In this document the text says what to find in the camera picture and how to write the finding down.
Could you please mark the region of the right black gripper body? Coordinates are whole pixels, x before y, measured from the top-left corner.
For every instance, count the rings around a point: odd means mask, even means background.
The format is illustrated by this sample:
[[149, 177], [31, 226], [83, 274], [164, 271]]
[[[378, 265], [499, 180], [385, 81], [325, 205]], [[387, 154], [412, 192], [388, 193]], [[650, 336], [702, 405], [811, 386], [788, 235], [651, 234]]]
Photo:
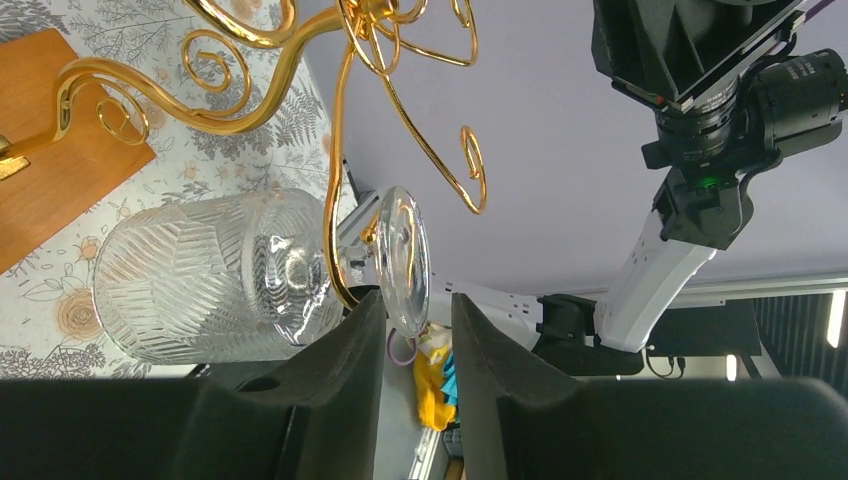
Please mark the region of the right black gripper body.
[[786, 59], [799, 1], [596, 1], [591, 53], [613, 89], [656, 111], [755, 104], [756, 68]]

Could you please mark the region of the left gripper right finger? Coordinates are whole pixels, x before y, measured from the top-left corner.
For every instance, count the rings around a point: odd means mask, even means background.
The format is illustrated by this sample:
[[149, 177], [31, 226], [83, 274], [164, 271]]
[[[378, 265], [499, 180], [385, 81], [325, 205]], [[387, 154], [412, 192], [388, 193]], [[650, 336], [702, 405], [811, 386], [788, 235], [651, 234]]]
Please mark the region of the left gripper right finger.
[[464, 294], [452, 334], [470, 479], [843, 479], [847, 403], [810, 378], [592, 380]]

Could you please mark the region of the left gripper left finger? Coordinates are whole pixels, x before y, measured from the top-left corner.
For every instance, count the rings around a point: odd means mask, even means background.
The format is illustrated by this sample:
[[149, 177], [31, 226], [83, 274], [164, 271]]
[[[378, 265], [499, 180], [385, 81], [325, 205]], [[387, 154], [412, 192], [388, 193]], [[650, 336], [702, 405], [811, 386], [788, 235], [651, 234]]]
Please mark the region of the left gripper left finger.
[[235, 389], [209, 378], [1, 385], [5, 479], [369, 479], [386, 308]]

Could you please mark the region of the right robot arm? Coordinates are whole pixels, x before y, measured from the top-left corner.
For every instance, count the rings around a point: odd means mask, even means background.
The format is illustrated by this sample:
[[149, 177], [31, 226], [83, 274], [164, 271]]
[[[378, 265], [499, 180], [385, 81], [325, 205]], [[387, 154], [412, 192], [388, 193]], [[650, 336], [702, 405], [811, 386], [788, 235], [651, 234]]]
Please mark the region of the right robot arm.
[[634, 375], [685, 284], [751, 220], [751, 181], [836, 140], [847, 72], [831, 49], [794, 53], [815, 14], [800, 1], [597, 1], [591, 51], [612, 87], [649, 107], [647, 168], [666, 175], [640, 237], [597, 301], [543, 296], [508, 311], [452, 294], [498, 333], [577, 377]]

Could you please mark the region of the wooden rack base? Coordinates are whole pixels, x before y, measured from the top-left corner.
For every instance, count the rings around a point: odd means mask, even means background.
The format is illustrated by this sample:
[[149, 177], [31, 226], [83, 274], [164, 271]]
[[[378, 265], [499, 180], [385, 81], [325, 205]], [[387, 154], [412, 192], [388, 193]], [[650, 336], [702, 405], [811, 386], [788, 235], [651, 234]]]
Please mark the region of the wooden rack base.
[[[55, 28], [1, 46], [1, 145], [54, 132], [55, 80], [76, 53]], [[71, 110], [69, 132], [1, 166], [1, 268], [8, 270], [150, 163], [142, 143], [126, 145], [100, 122], [126, 126], [100, 85], [84, 86]]]

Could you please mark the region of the yellow cloth under table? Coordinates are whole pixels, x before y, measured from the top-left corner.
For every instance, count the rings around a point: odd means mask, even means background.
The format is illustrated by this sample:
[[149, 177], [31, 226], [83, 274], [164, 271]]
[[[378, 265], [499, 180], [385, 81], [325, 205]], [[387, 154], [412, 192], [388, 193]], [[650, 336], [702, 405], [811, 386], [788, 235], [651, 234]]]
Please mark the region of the yellow cloth under table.
[[421, 425], [441, 432], [458, 423], [458, 383], [450, 328], [437, 324], [425, 327], [418, 337], [413, 376]]

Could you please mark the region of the floral table cloth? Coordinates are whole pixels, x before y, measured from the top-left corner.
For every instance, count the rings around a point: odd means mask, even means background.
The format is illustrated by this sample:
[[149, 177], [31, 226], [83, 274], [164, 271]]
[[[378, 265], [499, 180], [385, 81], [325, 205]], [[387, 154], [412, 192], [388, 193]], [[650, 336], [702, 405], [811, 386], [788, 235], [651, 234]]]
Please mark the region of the floral table cloth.
[[[102, 57], [145, 75], [184, 105], [204, 111], [256, 107], [278, 53], [221, 42], [180, 1], [5, 1], [1, 46], [57, 29], [80, 60]], [[136, 131], [107, 120], [120, 142], [147, 144], [154, 159], [8, 270], [1, 268], [3, 379], [184, 377], [190, 367], [151, 366], [125, 355], [105, 334], [92, 300], [102, 246], [123, 220], [164, 204], [280, 187], [326, 192], [329, 116], [308, 66], [271, 119], [222, 136], [186, 126], [126, 80], [100, 85]]]

